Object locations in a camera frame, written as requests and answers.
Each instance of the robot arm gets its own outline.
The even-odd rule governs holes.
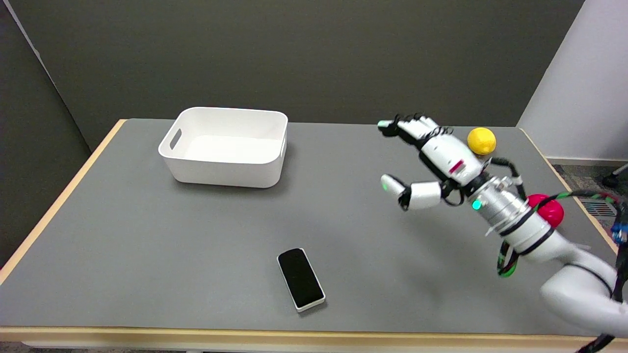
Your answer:
[[[543,300],[552,312],[575,325],[607,334],[600,337],[608,342],[609,337],[612,340],[608,335],[628,337],[628,304],[621,297],[623,282],[619,285],[618,272],[566,240],[527,204],[521,197],[521,178],[515,175],[514,166],[514,182],[489,175],[450,130],[425,116],[397,116],[392,121],[379,122],[377,127],[384,136],[399,136],[414,146],[420,160],[441,180],[408,186],[391,175],[383,175],[382,187],[398,200],[402,209],[433,207],[452,189],[460,190],[518,256],[537,263],[558,260],[564,264],[541,288]],[[513,183],[519,197],[507,189]]]

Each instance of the black cable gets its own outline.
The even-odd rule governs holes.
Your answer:
[[[499,256],[497,257],[497,274],[500,277],[510,277],[514,272],[515,267],[517,266],[519,254],[515,250],[512,251],[508,263],[504,266],[509,249],[510,244],[505,241],[502,242],[502,246],[499,249]]]
[[[462,205],[464,203],[464,201],[465,201],[465,194],[462,191],[462,189],[459,189],[458,191],[460,192],[460,201],[457,204],[455,202],[451,202],[451,201],[447,200],[446,197],[443,197],[443,200],[445,201],[445,203],[447,205],[452,206],[452,207],[458,207],[458,206],[460,206],[460,205]]]
[[[434,130],[428,132],[428,134],[424,138],[431,139],[435,136],[451,135],[452,133],[453,133],[453,128],[451,126],[438,126]]]
[[[541,207],[547,205],[552,200],[556,200],[559,198],[567,198],[567,197],[587,197],[587,198],[600,198],[605,197],[606,201],[612,200],[613,206],[617,209],[617,216],[615,217],[615,223],[623,224],[625,220],[623,216],[625,215],[626,209],[628,209],[628,205],[619,201],[616,198],[611,197],[607,193],[597,192],[593,190],[575,190],[572,192],[561,192],[556,195],[549,196],[543,199],[539,204],[535,207],[536,210],[539,210]],[[615,268],[617,270],[617,280],[615,281],[615,287],[611,294],[611,299],[622,303],[624,301],[623,289],[626,281],[628,281],[628,243],[623,243],[619,246],[619,250],[617,251],[617,259],[615,260]],[[615,336],[609,334],[601,334],[595,340],[587,343],[580,349],[576,351],[576,353],[596,353],[602,350],[604,347],[609,345]]]
[[[399,121],[412,121],[412,120],[418,120],[419,118],[425,116],[425,114],[421,113],[421,112],[417,112],[414,114],[408,114],[408,115],[403,115],[403,114],[396,114],[394,116],[394,122],[397,123]]]
[[[521,175],[517,171],[517,167],[514,166],[514,163],[502,157],[493,157],[489,160],[489,163],[499,166],[506,166],[511,170],[512,178],[514,179],[515,187],[517,188],[517,193],[522,200],[526,200],[528,197],[526,196],[526,190],[523,187],[523,181],[521,180]]]

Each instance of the white plastic bin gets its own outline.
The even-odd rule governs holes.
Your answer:
[[[159,153],[183,183],[268,188],[281,175],[287,128],[280,112],[194,107],[179,114]]]

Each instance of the wooden table edge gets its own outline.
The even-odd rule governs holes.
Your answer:
[[[55,200],[35,228],[28,234],[9,261],[0,269],[0,285],[37,240],[56,212],[61,208],[81,179],[89,171],[111,139],[126,120],[116,122],[96,150],[79,169],[72,181]],[[571,191],[564,179],[543,156],[528,134],[520,129],[556,177]],[[582,212],[598,229],[600,235],[617,253],[617,246],[604,228],[585,210],[576,199]],[[199,343],[199,344],[264,344],[264,345],[322,345],[322,346],[420,346],[420,347],[520,347],[520,348],[577,348],[593,337],[561,335],[506,335],[506,334],[424,334],[387,332],[307,332],[262,330],[189,330],[189,329],[142,329],[134,327],[0,327],[0,341],[81,341],[81,342],[146,342],[146,343]],[[616,339],[613,348],[628,349],[628,339]]]

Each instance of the bin handle hole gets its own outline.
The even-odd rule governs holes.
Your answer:
[[[176,131],[175,137],[173,137],[172,141],[170,141],[170,149],[175,149],[176,143],[179,142],[179,139],[181,139],[181,134],[181,129]]]

